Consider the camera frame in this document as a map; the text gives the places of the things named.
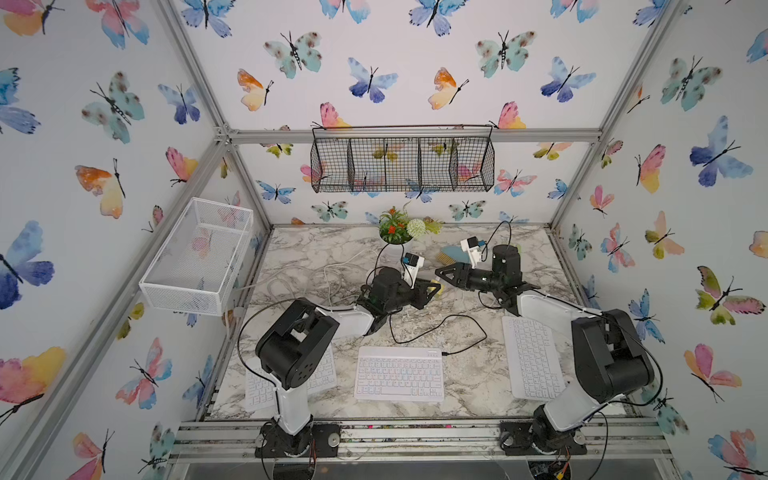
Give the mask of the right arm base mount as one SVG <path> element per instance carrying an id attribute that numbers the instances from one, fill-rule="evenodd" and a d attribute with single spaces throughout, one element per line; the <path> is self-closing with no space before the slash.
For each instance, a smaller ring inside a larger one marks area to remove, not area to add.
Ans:
<path id="1" fill-rule="evenodd" d="M 576 441 L 579 429 L 556 430 L 542 409 L 532 418 L 501 422 L 499 447 L 506 456 L 586 455 L 587 447 Z"/>

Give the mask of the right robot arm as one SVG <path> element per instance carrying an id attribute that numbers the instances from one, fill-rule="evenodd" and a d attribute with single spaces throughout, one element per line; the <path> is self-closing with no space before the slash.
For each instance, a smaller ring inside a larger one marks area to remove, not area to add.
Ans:
<path id="1" fill-rule="evenodd" d="M 490 293 L 503 310 L 570 339 L 576 381 L 534 414 L 533 424 L 548 433 L 576 430 L 621 396 L 650 385 L 660 371 L 629 314 L 582 307 L 541 291 L 524 280 L 515 246 L 496 246 L 489 270 L 455 262 L 435 274 L 458 289 Z"/>

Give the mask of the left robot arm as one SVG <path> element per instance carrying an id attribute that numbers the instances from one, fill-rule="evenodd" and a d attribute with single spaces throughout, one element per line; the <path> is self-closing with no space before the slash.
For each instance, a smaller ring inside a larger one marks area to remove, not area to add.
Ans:
<path id="1" fill-rule="evenodd" d="M 438 282 L 406 280 L 398 270 L 382 267 L 349 307 L 290 299 L 255 348 L 259 375 L 275 387 L 279 431 L 295 437 L 311 423 L 307 382 L 333 340 L 372 335 L 403 308 L 423 309 L 440 288 Z"/>

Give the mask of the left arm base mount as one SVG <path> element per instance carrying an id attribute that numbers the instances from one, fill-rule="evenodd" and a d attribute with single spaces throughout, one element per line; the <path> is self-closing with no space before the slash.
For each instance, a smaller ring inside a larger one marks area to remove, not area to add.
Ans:
<path id="1" fill-rule="evenodd" d="M 277 458 L 335 458 L 341 443 L 341 426 L 337 423 L 317 423 L 313 420 L 295 435 L 280 428 L 274 419 L 267 420 L 256 440 L 257 459 Z"/>

